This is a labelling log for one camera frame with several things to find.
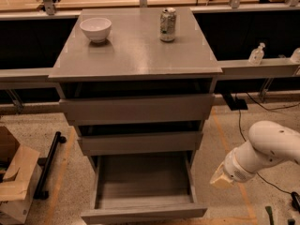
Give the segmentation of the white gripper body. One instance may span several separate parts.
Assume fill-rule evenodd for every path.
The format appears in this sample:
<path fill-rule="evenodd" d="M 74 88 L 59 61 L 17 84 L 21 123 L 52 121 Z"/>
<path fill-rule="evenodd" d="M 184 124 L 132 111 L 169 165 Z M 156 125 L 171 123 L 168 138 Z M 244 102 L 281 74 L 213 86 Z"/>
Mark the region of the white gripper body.
<path fill-rule="evenodd" d="M 255 175 L 255 152 L 249 147 L 234 148 L 224 159 L 223 171 L 235 182 L 245 183 Z"/>

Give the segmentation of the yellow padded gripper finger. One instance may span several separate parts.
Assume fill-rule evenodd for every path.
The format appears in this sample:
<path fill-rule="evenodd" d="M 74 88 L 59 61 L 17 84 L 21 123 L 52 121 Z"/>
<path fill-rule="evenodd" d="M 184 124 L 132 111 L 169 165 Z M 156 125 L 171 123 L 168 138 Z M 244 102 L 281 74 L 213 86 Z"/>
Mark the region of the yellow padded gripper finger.
<path fill-rule="evenodd" d="M 224 172 L 224 163 L 217 167 L 210 179 L 210 185 L 215 188 L 231 188 L 233 186 L 233 180 Z"/>

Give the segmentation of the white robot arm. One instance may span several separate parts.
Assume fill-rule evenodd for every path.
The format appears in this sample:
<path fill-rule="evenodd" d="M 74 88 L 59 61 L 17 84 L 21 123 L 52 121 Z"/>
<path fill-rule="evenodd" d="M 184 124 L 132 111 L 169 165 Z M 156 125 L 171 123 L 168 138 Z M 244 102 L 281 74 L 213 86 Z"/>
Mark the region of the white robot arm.
<path fill-rule="evenodd" d="M 248 131 L 248 139 L 224 158 L 210 184 L 230 188 L 234 182 L 246 183 L 265 168 L 291 161 L 300 164 L 300 134 L 272 121 L 260 121 Z"/>

